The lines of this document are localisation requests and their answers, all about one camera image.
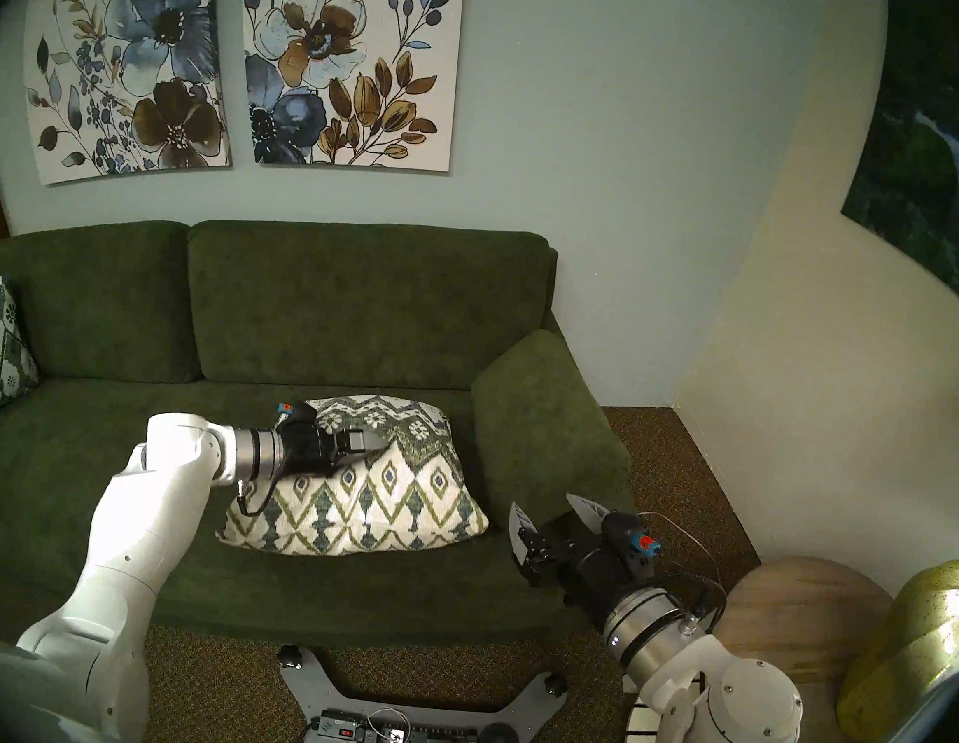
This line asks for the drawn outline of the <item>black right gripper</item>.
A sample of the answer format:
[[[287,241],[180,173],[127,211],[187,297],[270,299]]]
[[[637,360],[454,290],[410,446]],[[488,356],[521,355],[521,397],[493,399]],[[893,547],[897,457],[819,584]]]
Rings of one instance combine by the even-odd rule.
[[[588,530],[603,529],[611,510],[572,493],[567,503]],[[508,535],[516,565],[533,588],[557,586],[566,605],[578,607],[593,626],[605,626],[616,606],[639,582],[638,536],[589,533],[568,540],[542,535],[517,502],[510,504]]]

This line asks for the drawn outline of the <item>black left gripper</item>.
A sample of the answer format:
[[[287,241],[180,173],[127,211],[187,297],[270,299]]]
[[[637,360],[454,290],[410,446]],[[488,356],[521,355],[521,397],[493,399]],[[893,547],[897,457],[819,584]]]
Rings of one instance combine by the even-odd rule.
[[[282,424],[280,440],[283,447],[280,477],[326,476],[357,458],[370,457],[386,449],[384,438],[364,428],[333,434],[321,427]]]

